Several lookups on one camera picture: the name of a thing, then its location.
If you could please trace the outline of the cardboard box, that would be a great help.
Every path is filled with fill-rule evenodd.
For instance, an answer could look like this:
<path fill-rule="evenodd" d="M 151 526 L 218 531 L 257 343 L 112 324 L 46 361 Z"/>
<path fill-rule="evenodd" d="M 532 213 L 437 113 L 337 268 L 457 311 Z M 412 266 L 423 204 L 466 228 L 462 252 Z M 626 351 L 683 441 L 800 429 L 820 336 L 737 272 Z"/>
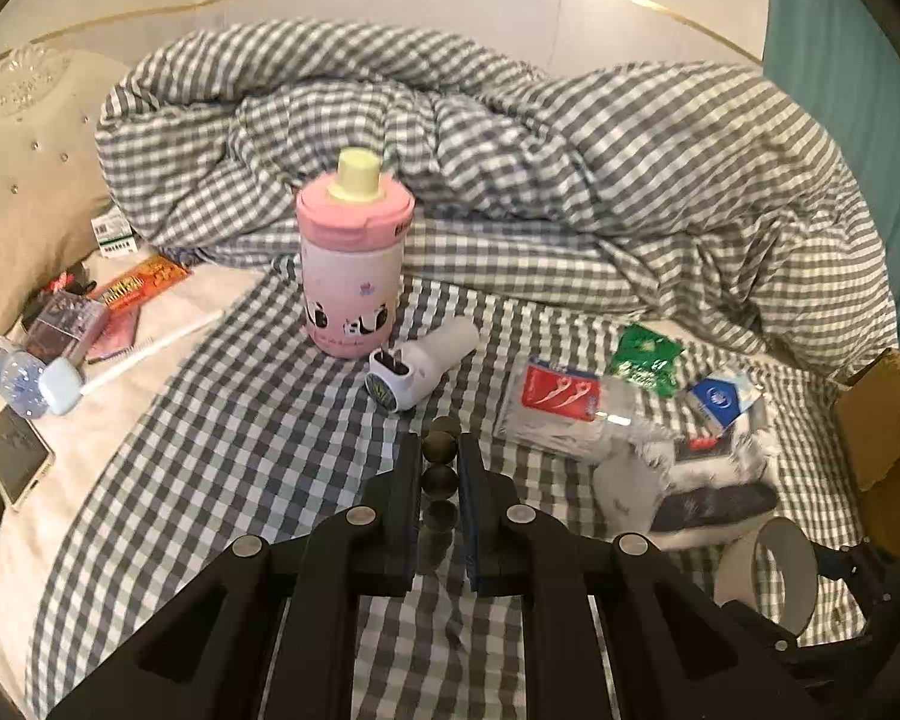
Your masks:
<path fill-rule="evenodd" d="M 837 398 L 837 426 L 866 536 L 900 559 L 900 352 L 888 349 Z"/>

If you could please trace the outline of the clear water bottle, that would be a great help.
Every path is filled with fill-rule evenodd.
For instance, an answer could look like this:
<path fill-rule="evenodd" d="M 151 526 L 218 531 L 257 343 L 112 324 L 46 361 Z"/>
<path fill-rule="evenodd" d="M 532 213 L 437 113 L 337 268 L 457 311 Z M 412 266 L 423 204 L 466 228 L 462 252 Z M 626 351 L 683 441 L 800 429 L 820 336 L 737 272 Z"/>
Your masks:
<path fill-rule="evenodd" d="M 25 419 L 46 415 L 48 405 L 38 383 L 45 371 L 40 359 L 9 338 L 0 337 L 0 395 L 7 406 Z"/>

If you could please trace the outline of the clear tape roll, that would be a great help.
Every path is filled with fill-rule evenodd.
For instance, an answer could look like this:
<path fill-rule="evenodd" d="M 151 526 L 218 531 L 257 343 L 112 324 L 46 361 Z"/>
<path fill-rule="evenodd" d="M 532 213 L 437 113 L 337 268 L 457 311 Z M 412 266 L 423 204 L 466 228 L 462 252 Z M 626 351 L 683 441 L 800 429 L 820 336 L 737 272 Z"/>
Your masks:
<path fill-rule="evenodd" d="M 770 619 L 793 637 L 808 629 L 818 603 L 818 562 L 802 528 L 774 517 L 727 546 L 713 581 L 713 601 L 759 611 L 775 590 Z"/>

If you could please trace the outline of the blue tissue pack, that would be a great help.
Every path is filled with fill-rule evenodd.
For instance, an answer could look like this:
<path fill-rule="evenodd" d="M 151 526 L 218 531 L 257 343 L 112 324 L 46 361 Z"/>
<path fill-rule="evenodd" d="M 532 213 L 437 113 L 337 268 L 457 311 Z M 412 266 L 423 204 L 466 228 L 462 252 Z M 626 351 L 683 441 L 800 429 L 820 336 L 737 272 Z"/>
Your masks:
<path fill-rule="evenodd" d="M 717 369 L 685 390 L 689 408 L 711 436 L 721 436 L 763 398 L 763 390 L 746 372 Z"/>

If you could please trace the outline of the red white floss packet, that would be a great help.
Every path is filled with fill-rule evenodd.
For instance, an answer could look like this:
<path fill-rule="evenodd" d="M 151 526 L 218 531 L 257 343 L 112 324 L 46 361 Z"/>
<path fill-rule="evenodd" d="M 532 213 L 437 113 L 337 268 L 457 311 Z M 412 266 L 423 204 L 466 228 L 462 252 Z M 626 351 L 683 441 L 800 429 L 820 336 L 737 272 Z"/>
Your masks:
<path fill-rule="evenodd" d="M 634 427 L 634 395 L 621 380 L 521 356 L 507 379 L 494 433 L 595 465 L 629 442 Z"/>

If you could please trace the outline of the pink bottle yellow cap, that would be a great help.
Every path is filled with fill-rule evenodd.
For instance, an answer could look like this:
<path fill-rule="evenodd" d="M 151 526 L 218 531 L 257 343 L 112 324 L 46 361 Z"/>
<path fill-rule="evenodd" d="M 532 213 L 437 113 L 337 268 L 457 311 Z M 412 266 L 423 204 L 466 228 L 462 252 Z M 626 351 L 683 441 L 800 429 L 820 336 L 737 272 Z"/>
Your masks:
<path fill-rule="evenodd" d="M 363 358 L 390 338 L 414 210 L 413 193 L 357 146 L 297 193 L 305 328 L 325 353 Z"/>

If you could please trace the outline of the teal curtain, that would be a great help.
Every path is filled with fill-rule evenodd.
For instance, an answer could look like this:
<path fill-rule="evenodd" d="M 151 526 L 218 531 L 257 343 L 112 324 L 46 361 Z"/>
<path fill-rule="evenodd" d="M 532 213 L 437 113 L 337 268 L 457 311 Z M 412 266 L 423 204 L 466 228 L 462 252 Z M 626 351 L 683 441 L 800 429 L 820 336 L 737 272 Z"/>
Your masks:
<path fill-rule="evenodd" d="M 769 0 L 764 71 L 827 128 L 886 245 L 900 341 L 900 57 L 862 0 Z"/>

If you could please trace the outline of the beige tufted headboard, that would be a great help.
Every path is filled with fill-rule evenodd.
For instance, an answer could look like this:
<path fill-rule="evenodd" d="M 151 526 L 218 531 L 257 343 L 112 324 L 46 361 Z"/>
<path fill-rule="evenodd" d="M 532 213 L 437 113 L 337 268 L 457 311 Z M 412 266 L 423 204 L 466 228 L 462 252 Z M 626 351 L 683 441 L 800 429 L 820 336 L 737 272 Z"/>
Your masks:
<path fill-rule="evenodd" d="M 110 206 L 100 108 L 128 67 L 85 50 L 23 46 L 0 64 L 0 335 L 27 298 L 97 247 Z"/>

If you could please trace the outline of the floral black white pouch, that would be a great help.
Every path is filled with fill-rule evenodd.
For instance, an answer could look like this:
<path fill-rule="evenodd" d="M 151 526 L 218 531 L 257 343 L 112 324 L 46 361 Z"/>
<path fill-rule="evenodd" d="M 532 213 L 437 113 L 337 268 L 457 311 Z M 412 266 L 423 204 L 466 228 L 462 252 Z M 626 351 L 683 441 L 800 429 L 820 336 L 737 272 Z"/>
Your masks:
<path fill-rule="evenodd" d="M 774 433 L 622 445 L 595 466 L 593 497 L 615 535 L 639 533 L 662 551 L 730 543 L 777 514 Z"/>

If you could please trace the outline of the green sachet packet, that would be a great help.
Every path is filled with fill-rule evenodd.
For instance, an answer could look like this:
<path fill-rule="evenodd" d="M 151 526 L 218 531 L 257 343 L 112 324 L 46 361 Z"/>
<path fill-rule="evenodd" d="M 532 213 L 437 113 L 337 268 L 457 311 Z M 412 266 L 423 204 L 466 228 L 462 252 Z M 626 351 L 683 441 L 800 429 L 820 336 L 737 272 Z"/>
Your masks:
<path fill-rule="evenodd" d="M 634 323 L 622 330 L 608 372 L 660 397 L 673 397 L 678 390 L 674 365 L 681 353 L 679 341 Z"/>

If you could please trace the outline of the purple transparent case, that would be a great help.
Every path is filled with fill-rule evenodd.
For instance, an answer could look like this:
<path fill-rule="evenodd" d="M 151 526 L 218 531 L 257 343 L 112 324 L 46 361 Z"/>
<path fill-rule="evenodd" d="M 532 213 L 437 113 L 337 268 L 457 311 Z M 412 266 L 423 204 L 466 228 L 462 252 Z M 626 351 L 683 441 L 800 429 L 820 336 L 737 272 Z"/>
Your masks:
<path fill-rule="evenodd" d="M 80 366 L 109 318 L 110 309 L 102 302 L 61 291 L 30 325 L 23 349 L 45 364 L 64 358 Z"/>

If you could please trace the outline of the orange snack packet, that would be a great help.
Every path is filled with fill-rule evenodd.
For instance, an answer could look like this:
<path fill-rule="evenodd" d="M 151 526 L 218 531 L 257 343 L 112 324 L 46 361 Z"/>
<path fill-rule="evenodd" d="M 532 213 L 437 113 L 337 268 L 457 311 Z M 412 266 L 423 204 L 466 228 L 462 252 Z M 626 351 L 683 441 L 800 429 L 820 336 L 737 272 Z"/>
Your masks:
<path fill-rule="evenodd" d="M 92 299 L 114 316 L 146 304 L 190 276 L 190 270 L 165 255 L 155 254 L 98 288 Z"/>

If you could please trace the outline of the grey checked duvet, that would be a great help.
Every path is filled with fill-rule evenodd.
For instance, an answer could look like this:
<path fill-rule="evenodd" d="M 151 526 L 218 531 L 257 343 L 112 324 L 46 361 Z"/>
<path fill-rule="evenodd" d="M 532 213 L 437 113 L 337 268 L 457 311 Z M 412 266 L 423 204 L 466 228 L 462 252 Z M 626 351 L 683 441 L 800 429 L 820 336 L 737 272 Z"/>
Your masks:
<path fill-rule="evenodd" d="M 841 150 L 749 68 L 559 78 L 447 32 L 261 21 L 142 59 L 95 143 L 134 229 L 210 262 L 294 254 L 295 195 L 363 146 L 416 199 L 416 277 L 667 319 L 837 380 L 898 341 L 883 243 Z"/>

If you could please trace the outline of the smartphone with gold edge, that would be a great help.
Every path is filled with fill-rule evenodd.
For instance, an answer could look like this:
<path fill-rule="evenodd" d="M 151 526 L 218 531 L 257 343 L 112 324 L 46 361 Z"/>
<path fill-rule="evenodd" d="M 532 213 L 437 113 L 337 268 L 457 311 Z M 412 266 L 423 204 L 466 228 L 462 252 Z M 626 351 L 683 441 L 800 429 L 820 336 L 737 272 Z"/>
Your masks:
<path fill-rule="evenodd" d="M 13 511 L 22 507 L 53 461 L 53 450 L 34 425 L 11 406 L 4 406 L 0 411 L 0 491 Z"/>

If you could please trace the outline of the light blue small case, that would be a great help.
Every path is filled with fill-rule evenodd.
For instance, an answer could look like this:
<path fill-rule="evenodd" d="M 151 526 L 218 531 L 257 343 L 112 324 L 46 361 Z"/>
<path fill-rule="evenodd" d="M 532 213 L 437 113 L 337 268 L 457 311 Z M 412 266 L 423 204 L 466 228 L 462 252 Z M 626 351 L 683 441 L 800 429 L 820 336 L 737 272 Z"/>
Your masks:
<path fill-rule="evenodd" d="M 52 415 L 69 413 L 82 397 L 84 377 L 68 358 L 56 358 L 43 369 L 38 378 L 38 390 Z"/>

